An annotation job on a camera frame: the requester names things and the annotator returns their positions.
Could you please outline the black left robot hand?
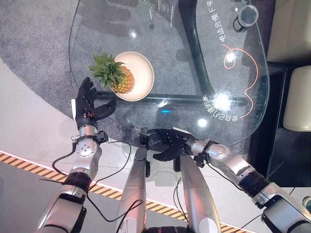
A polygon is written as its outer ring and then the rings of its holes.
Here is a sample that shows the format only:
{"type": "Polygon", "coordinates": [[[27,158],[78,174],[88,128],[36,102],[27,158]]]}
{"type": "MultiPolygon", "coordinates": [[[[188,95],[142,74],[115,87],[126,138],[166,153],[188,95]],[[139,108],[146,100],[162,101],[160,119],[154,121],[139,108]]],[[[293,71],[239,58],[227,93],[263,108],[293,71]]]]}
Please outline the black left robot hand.
{"type": "Polygon", "coordinates": [[[94,107],[94,101],[97,99],[97,89],[89,77],[86,77],[75,99],[76,115],[74,120],[77,124],[77,129],[80,130],[85,125],[91,125],[98,128],[97,121],[112,115],[117,107],[117,98],[113,99],[107,104],[94,107]]]}

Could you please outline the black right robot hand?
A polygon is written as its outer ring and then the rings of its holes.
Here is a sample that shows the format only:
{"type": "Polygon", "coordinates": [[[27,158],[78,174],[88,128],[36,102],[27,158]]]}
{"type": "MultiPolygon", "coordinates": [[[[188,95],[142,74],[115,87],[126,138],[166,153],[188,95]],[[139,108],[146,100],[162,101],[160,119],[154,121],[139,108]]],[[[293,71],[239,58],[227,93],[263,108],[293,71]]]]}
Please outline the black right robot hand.
{"type": "Polygon", "coordinates": [[[167,162],[178,158],[182,153],[191,154],[191,147],[198,139],[181,129],[148,129],[141,128],[147,147],[160,153],[153,158],[167,162]]]}

